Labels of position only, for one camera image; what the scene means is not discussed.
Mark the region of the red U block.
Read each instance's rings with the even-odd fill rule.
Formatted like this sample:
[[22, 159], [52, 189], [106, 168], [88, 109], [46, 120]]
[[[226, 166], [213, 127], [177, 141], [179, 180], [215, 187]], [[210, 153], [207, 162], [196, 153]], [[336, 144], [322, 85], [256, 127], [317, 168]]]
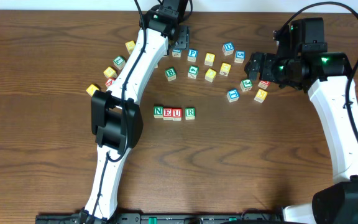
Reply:
[[174, 121], [182, 120], [182, 109], [181, 108], [173, 108], [172, 109], [172, 120], [174, 120]]

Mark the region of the red E block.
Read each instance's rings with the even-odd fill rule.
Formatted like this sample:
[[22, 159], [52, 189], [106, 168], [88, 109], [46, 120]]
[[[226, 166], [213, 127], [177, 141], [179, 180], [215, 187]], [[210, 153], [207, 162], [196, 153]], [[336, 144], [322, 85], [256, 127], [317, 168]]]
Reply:
[[172, 120], [172, 109], [171, 108], [164, 108], [163, 109], [163, 120]]

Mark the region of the green N block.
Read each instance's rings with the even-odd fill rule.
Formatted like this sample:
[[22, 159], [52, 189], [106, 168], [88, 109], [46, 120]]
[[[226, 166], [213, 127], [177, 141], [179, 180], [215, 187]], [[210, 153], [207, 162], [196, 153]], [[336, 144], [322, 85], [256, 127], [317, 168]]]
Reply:
[[163, 106], [154, 106], [154, 118], [163, 118]]

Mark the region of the green R block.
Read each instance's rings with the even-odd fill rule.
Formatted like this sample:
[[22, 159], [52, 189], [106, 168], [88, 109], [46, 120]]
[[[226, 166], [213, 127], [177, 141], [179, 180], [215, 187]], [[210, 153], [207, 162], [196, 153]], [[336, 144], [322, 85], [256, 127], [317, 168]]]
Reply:
[[195, 108], [186, 108], [185, 109], [185, 119], [192, 120], [195, 119]]

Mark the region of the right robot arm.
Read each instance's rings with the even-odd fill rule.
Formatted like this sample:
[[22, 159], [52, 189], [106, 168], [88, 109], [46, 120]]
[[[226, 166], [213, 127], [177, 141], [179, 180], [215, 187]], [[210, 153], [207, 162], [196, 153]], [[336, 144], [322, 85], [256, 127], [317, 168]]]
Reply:
[[358, 130], [355, 84], [346, 54], [328, 52], [320, 17], [298, 19], [274, 35], [275, 54], [252, 53], [245, 65], [249, 79], [303, 90], [315, 107], [329, 147], [333, 186], [314, 194], [310, 203], [283, 209], [283, 219], [295, 223], [358, 223]]

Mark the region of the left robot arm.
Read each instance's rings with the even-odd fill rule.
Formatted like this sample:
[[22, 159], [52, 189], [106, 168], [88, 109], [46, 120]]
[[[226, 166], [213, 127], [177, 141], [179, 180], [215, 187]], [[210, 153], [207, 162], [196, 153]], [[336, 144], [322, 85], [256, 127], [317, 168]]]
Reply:
[[191, 1], [165, 0], [140, 13], [138, 38], [121, 74], [106, 91], [93, 90], [91, 130], [98, 161], [89, 200], [72, 222], [107, 223], [115, 214], [124, 163], [143, 130], [142, 94], [160, 59], [172, 48], [189, 47], [184, 22], [192, 7]]

